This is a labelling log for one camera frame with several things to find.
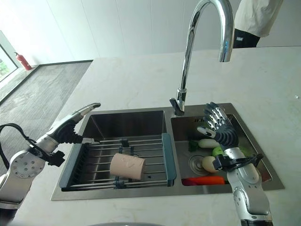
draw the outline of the red fire extinguisher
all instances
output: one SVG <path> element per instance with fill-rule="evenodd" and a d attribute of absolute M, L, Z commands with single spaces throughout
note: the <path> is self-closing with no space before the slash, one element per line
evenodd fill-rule
<path fill-rule="evenodd" d="M 27 60 L 25 60 L 24 56 L 16 53 L 16 59 L 23 65 L 23 67 L 26 69 L 26 70 L 31 70 L 32 67 L 29 65 L 29 63 L 27 62 Z"/>

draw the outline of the person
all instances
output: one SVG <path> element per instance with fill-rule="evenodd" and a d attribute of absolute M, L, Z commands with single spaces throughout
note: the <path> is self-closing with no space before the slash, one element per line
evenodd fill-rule
<path fill-rule="evenodd" d="M 235 15 L 233 48 L 256 47 L 269 35 L 283 0 L 241 0 Z"/>

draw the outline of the green vegetable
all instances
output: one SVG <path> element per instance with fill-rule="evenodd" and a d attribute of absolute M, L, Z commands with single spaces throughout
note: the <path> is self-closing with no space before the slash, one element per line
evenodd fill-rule
<path fill-rule="evenodd" d="M 252 152 L 249 149 L 247 149 L 245 147 L 239 147 L 239 148 L 240 148 L 241 152 L 245 155 L 245 157 L 252 156 Z M 221 147 L 216 147 L 212 151 L 212 156 L 213 157 L 217 156 L 218 154 L 224 154 Z"/>
<path fill-rule="evenodd" d="M 189 152 L 195 152 L 198 149 L 198 142 L 195 140 L 190 140 L 189 141 Z"/>
<path fill-rule="evenodd" d="M 224 155 L 224 152 L 222 151 L 222 148 L 220 146 L 214 148 L 213 151 L 212 151 L 212 156 L 213 157 L 217 156 L 218 154 Z"/>

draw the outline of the black pants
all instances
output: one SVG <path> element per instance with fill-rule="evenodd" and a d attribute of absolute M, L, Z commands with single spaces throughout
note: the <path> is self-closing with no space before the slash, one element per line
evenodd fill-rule
<path fill-rule="evenodd" d="M 260 37 L 238 29 L 234 31 L 233 48 L 252 48 L 256 47 Z"/>

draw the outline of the white shirt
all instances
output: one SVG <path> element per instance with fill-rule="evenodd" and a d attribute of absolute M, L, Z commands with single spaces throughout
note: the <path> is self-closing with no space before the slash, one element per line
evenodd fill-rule
<path fill-rule="evenodd" d="M 283 0 L 241 0 L 235 28 L 258 37 L 269 35 Z"/>

